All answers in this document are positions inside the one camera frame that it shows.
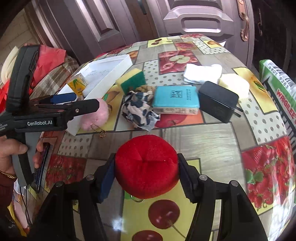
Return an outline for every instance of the smartphone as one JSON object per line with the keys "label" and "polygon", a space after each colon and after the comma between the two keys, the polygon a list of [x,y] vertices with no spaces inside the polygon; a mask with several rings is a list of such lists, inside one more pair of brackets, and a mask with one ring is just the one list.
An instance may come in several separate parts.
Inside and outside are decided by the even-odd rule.
{"label": "smartphone", "polygon": [[42,174],[43,174],[44,165],[48,155],[49,148],[50,148],[50,143],[48,142],[43,143],[43,151],[41,152],[41,165],[39,168],[37,169],[35,168],[34,181],[32,182],[31,187],[36,193],[39,193],[40,191]]}

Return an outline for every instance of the green and yellow sponge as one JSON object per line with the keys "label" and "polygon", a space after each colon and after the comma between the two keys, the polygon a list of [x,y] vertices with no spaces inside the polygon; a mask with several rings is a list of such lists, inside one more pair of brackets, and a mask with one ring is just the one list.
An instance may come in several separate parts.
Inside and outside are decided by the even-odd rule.
{"label": "green and yellow sponge", "polygon": [[144,72],[135,68],[121,76],[116,80],[116,83],[121,87],[124,94],[127,95],[131,90],[146,84]]}

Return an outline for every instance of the screw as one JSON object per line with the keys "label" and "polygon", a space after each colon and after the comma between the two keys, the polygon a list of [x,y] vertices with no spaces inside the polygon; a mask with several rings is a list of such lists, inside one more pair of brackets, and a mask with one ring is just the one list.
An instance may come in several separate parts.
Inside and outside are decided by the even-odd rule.
{"label": "screw", "polygon": [[239,183],[235,180],[231,181],[231,185],[237,187],[239,185]]}
{"label": "screw", "polygon": [[94,179],[94,175],[88,175],[88,176],[86,177],[86,179],[87,179],[88,181],[91,181],[91,180]]}
{"label": "screw", "polygon": [[62,182],[62,181],[58,181],[58,182],[56,182],[56,187],[61,187],[61,186],[63,186],[63,184],[64,184],[64,182]]}
{"label": "screw", "polygon": [[200,175],[200,180],[206,181],[207,180],[207,176],[206,175]]}

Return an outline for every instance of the white cardboard box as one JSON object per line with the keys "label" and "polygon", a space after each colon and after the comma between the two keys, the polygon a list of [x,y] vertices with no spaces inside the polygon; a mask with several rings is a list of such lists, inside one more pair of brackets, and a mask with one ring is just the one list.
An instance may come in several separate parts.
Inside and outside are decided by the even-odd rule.
{"label": "white cardboard box", "polygon": [[[114,85],[115,81],[120,78],[133,65],[128,54],[105,58],[93,61],[85,65],[75,75],[79,73],[85,74],[86,80],[101,78],[102,80],[94,87],[94,89],[85,97],[85,100],[103,98],[108,90]],[[65,85],[59,92],[73,92],[68,85]],[[68,122],[66,130],[71,135],[76,136],[80,129],[80,119],[82,116],[76,116]]]}

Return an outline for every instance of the black cable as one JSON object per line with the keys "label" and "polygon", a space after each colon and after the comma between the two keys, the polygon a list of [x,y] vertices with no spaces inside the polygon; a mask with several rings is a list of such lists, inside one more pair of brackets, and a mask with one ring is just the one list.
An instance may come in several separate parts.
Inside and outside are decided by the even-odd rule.
{"label": "black cable", "polygon": [[26,189],[26,203],[25,203],[24,198],[22,196],[22,189],[21,189],[21,187],[20,187],[20,195],[22,197],[22,202],[25,205],[25,215],[26,215],[27,222],[28,222],[29,226],[31,226],[32,225],[32,222],[31,222],[31,219],[30,219],[30,216],[29,216],[29,212],[28,212],[28,208],[27,208],[27,189]]}

